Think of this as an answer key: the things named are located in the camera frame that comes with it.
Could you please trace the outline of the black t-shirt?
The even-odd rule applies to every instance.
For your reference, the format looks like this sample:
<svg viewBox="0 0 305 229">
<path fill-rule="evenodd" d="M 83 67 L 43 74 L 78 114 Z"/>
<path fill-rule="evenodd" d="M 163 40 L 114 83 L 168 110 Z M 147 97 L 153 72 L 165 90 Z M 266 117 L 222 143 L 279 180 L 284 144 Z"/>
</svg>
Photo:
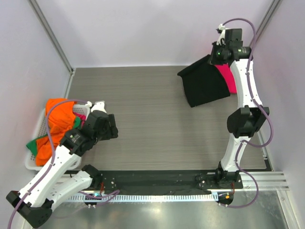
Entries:
<svg viewBox="0 0 305 229">
<path fill-rule="evenodd" d="M 180 70 L 177 75 L 183 82 L 183 90 L 190 107 L 196 107 L 230 96 L 228 85 L 216 68 L 209 63 L 210 55 Z"/>
</svg>

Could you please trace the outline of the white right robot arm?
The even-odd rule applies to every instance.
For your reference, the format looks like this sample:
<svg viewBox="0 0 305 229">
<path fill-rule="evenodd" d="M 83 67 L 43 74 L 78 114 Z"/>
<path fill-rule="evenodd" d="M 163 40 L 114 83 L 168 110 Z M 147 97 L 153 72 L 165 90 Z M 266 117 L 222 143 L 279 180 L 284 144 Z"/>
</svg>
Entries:
<svg viewBox="0 0 305 229">
<path fill-rule="evenodd" d="M 210 64 L 228 65 L 237 91 L 237 109 L 227 118 L 230 134 L 225 155 L 215 174 L 206 181 L 211 187 L 230 188 L 239 183 L 240 160 L 251 138 L 268 119 L 270 110 L 258 95 L 253 72 L 253 49 L 243 45 L 242 29 L 228 29 L 220 24 L 220 37 L 213 43 Z"/>
</svg>

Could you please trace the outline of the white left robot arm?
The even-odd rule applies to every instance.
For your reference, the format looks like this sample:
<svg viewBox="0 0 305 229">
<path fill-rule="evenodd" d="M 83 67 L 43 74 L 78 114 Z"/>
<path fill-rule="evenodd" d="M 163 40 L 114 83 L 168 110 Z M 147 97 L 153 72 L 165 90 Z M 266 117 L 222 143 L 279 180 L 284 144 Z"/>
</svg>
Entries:
<svg viewBox="0 0 305 229">
<path fill-rule="evenodd" d="M 52 156 L 37 175 L 24 188 L 12 190 L 6 196 L 14 208 L 8 228 L 11 228 L 15 214 L 19 213 L 36 229 L 70 196 L 87 188 L 97 190 L 101 186 L 103 175 L 92 165 L 85 165 L 75 176 L 56 185 L 68 168 L 99 141 L 118 137 L 115 117 L 106 112 L 104 101 L 86 102 L 85 105 L 89 113 L 84 124 L 67 130 L 57 147 L 51 144 Z"/>
</svg>

